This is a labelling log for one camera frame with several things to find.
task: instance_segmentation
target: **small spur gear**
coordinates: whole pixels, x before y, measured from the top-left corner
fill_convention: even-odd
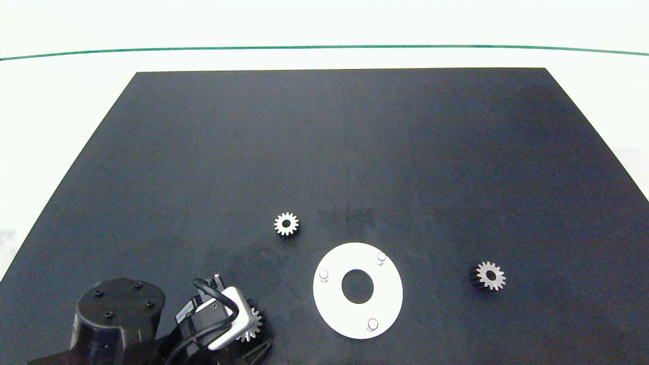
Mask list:
[[[293,213],[283,213],[277,216],[275,220],[275,231],[280,236],[290,236],[297,231],[299,220]]]
[[[498,291],[498,289],[502,289],[506,279],[504,274],[504,272],[500,271],[500,266],[496,266],[496,264],[489,261],[487,263],[483,261],[476,268],[476,276],[481,283],[484,283],[483,288],[490,290]]]
[[[248,329],[248,331],[245,331],[241,336],[237,337],[237,340],[240,340],[241,342],[250,342],[253,338],[257,337],[257,333],[262,330],[262,317],[259,315],[259,310],[251,308],[251,311],[252,317],[254,318],[254,323],[252,324],[252,327]]]

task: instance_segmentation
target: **gear hole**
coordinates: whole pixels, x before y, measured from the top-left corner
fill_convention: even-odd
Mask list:
[[[363,270],[352,270],[343,277],[343,294],[352,303],[362,304],[374,294],[374,282]]]

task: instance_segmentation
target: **green line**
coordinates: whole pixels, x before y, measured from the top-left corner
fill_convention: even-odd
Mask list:
[[[645,52],[612,51],[608,49],[573,48],[573,47],[545,47],[541,45],[490,45],[490,44],[382,44],[382,45],[252,45],[235,47],[159,47],[159,48],[122,48],[122,49],[95,49],[90,51],[72,51],[59,53],[44,53],[42,55],[27,55],[0,58],[0,61],[23,60],[25,58],[87,55],[89,53],[113,52],[143,52],[143,51],[223,51],[240,49],[361,49],[361,48],[510,48],[510,49],[546,49],[552,51],[578,51],[595,53],[614,53],[616,55],[649,56]]]

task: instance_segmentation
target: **white ring plate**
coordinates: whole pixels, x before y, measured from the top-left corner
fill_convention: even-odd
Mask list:
[[[350,242],[334,247],[320,261],[313,276],[313,298],[324,321],[339,334],[350,338],[376,337],[387,331],[397,320],[403,302],[401,276],[392,260],[386,256],[381,262],[378,248],[361,242]],[[327,270],[328,277],[320,278]],[[372,297],[357,304],[343,293],[343,278],[352,270],[363,270],[372,278]],[[371,331],[367,322],[374,318],[378,328]]]

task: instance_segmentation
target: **black cable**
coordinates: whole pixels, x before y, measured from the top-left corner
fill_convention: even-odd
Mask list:
[[[196,278],[194,279],[194,286],[196,286],[198,289],[202,290],[205,294],[209,295],[210,297],[216,299],[218,302],[223,304],[224,306],[228,307],[234,316],[239,315],[239,306],[235,302],[232,301],[232,299],[228,298],[227,296],[223,295],[220,291],[216,290],[215,288],[212,288],[210,286],[210,283],[205,280],[205,279],[200,279]]]
[[[164,365],[171,365],[173,361],[176,359],[176,357],[178,356],[178,354],[181,351],[185,350],[189,345],[200,340],[202,337],[207,336],[212,332],[220,331],[221,329],[228,327],[239,315],[239,306],[237,306],[237,304],[233,302],[230,298],[228,298],[227,296],[225,296],[215,288],[212,288],[210,286],[210,283],[207,280],[197,278],[194,279],[193,283],[194,286],[202,290],[205,294],[216,299],[216,301],[220,302],[222,305],[229,308],[232,311],[232,313],[227,318],[201,329],[200,331],[196,332],[193,336],[187,337],[181,343],[176,345],[176,347],[173,348],[172,352],[167,357],[167,360],[164,362]]]
[[[167,357],[167,360],[164,362],[164,365],[171,365],[181,351],[185,350],[192,343],[200,340],[201,337],[207,336],[212,332],[216,332],[221,329],[224,329],[225,327],[228,327],[230,323],[234,321],[234,318],[235,316],[230,315],[228,318],[220,320],[216,323],[213,323],[201,329],[200,331],[196,332],[193,336],[187,337],[187,339],[183,340],[181,343],[179,343],[178,345],[176,345],[176,347],[173,348],[173,351]]]

